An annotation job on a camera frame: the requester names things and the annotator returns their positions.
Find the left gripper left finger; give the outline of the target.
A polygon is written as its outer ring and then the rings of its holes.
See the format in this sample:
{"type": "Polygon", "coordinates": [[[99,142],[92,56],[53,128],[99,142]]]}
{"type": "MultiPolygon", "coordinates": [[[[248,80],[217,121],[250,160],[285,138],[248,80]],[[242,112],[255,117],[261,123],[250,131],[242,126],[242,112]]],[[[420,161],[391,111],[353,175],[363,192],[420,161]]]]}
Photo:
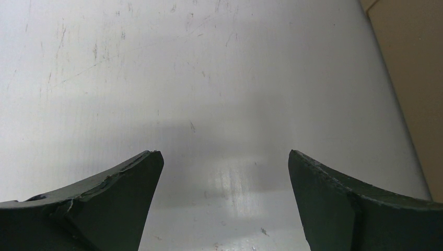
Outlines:
{"type": "Polygon", "coordinates": [[[1,250],[138,250],[164,166],[144,151],[25,201],[1,203],[1,250]]]}

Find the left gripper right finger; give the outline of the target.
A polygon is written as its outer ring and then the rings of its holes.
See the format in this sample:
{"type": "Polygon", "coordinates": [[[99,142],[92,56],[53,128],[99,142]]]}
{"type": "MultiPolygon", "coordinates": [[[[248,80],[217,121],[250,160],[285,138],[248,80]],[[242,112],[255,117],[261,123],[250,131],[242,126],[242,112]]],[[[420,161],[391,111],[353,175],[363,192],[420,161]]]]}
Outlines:
{"type": "Polygon", "coordinates": [[[288,171],[311,250],[442,250],[442,204],[390,192],[292,150],[288,171]]]}

